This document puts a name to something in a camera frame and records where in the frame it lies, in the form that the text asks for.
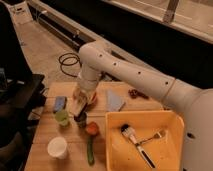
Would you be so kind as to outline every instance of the white cup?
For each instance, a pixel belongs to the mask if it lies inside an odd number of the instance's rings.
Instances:
[[[65,159],[68,154],[68,147],[66,140],[63,137],[53,138],[47,146],[47,152],[52,157],[58,159]]]

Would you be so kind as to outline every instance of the green vegetable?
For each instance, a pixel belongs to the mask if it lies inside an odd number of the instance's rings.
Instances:
[[[87,141],[87,159],[90,166],[95,163],[93,155],[93,138],[94,136],[90,135]]]

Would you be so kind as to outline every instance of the gray floor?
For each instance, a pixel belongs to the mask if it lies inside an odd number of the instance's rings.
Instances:
[[[16,27],[16,31],[30,68],[34,73],[45,75],[46,87],[49,87],[52,82],[75,81],[74,78],[60,71],[58,62],[60,55],[74,52],[68,45],[36,21],[19,25]],[[79,72],[79,65],[65,67],[65,71],[76,75]]]

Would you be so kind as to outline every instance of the yellow bin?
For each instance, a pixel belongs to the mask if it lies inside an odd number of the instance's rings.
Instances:
[[[172,111],[110,112],[106,115],[107,171],[152,170],[135,146],[121,134],[123,124],[135,129],[137,140],[153,136],[160,130],[166,134],[142,145],[156,169],[178,171],[180,167],[184,123]]]

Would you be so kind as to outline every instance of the wooden table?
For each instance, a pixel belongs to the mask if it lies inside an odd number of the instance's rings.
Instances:
[[[142,97],[131,99],[128,95],[128,90],[132,87],[123,82],[100,82],[97,88],[98,101],[87,110],[87,121],[95,121],[100,127],[100,134],[94,139],[95,164],[89,166],[86,154],[87,135],[84,129],[78,128],[72,117],[70,118],[71,124],[62,128],[58,125],[52,113],[56,96],[67,96],[66,110],[70,110],[75,85],[75,82],[56,82],[51,85],[44,111],[33,139],[25,171],[105,171],[106,90],[110,89],[124,99],[125,105],[121,109],[122,111],[163,109],[160,103],[152,99],[146,100]],[[54,159],[47,153],[48,142],[56,136],[63,136],[68,142],[69,155],[65,160]]]

